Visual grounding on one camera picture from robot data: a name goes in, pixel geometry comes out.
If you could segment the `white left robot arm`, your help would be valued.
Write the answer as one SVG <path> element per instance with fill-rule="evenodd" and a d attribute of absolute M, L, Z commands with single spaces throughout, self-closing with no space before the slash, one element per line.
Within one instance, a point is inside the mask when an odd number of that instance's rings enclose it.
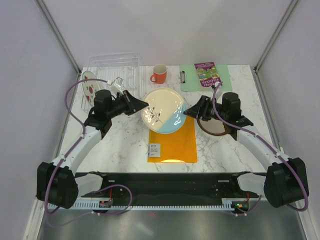
<path fill-rule="evenodd" d="M 90 192 L 106 196 L 110 185 L 97 173 L 76 177 L 77 170 L 92 148 L 107 134 L 112 118 L 125 114 L 130 116 L 148 107 L 148 103 L 133 97 L 127 90 L 112 98 L 109 90 L 95 94 L 94 106 L 82 124 L 70 149 L 52 162 L 42 162 L 37 168 L 36 198 L 46 204 L 69 209 L 77 198 Z"/>

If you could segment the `brown rimmed plate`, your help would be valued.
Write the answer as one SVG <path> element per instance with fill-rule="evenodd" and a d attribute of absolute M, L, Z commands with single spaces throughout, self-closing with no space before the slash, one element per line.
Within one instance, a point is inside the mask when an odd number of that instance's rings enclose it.
<path fill-rule="evenodd" d="M 220 137 L 228 134 L 220 120 L 212 118 L 209 121 L 203 121 L 201 119 L 197 119 L 196 121 L 198 126 L 209 135 Z"/>

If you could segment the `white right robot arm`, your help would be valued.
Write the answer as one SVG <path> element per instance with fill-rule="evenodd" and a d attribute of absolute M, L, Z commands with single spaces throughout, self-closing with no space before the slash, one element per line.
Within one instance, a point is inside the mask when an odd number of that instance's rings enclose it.
<path fill-rule="evenodd" d="M 266 197 L 274 208 L 303 200 L 304 212 L 309 207 L 309 187 L 306 165 L 299 158 L 291 158 L 267 141 L 254 124 L 242 114 L 241 100 L 237 93 L 227 92 L 222 102 L 215 97 L 201 96 L 199 101 L 184 111 L 184 115 L 205 122 L 211 119 L 223 123 L 224 129 L 235 141 L 246 147 L 266 170 L 264 175 L 249 171 L 235 173 L 229 191 L 235 197 L 245 192 Z"/>

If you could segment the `cream leaf pattern plate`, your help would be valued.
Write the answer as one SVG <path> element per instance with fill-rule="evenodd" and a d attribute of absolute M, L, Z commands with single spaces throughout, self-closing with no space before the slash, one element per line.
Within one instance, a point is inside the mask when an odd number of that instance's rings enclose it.
<path fill-rule="evenodd" d="M 141 110 L 141 118 L 153 132 L 171 134 L 178 131 L 186 121 L 186 102 L 171 88 L 155 88 L 145 95 L 143 101 L 148 106 Z"/>

